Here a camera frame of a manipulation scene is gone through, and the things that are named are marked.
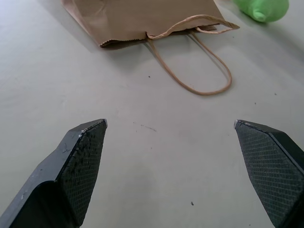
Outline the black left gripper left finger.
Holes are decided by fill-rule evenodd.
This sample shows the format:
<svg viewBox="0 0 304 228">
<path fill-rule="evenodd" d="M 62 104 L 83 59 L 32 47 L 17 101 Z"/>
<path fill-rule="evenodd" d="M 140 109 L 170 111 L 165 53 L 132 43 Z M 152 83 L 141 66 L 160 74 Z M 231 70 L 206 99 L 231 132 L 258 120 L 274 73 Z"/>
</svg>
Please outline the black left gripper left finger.
<svg viewBox="0 0 304 228">
<path fill-rule="evenodd" d="M 97 180 L 105 119 L 70 129 L 0 216 L 0 228 L 80 228 Z"/>
</svg>

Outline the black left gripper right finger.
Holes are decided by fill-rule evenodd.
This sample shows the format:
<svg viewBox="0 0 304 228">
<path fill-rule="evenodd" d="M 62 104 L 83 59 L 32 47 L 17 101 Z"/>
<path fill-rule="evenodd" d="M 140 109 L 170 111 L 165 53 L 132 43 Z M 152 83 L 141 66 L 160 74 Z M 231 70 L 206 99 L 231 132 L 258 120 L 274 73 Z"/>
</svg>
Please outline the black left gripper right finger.
<svg viewBox="0 0 304 228">
<path fill-rule="evenodd" d="M 284 132 L 236 120 L 247 173 L 275 228 L 304 228 L 304 151 Z"/>
</svg>

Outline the brown paper bag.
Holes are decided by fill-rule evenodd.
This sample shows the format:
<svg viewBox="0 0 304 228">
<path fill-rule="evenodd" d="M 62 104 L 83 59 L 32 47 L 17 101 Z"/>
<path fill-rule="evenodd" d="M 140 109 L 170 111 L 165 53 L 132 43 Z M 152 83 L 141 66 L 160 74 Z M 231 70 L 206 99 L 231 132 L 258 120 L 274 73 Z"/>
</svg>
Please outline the brown paper bag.
<svg viewBox="0 0 304 228">
<path fill-rule="evenodd" d="M 182 87 L 197 95 L 217 95 L 227 91 L 232 75 L 227 70 L 227 84 L 216 91 L 200 92 L 181 82 L 162 60 L 153 42 L 173 34 L 191 34 L 202 46 L 197 32 L 221 34 L 239 29 L 224 20 L 214 0 L 60 0 L 64 9 L 101 48 L 119 48 L 142 41 L 165 71 Z"/>
</svg>

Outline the green plastic bottle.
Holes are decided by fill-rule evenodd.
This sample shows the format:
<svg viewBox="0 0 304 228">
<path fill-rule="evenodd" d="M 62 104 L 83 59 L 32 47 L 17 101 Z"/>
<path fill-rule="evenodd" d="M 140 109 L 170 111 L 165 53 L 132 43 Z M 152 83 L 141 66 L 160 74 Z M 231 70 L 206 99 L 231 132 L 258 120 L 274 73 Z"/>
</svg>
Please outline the green plastic bottle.
<svg viewBox="0 0 304 228">
<path fill-rule="evenodd" d="M 232 0 L 251 19 L 270 23 L 280 20 L 289 9 L 289 0 Z"/>
</svg>

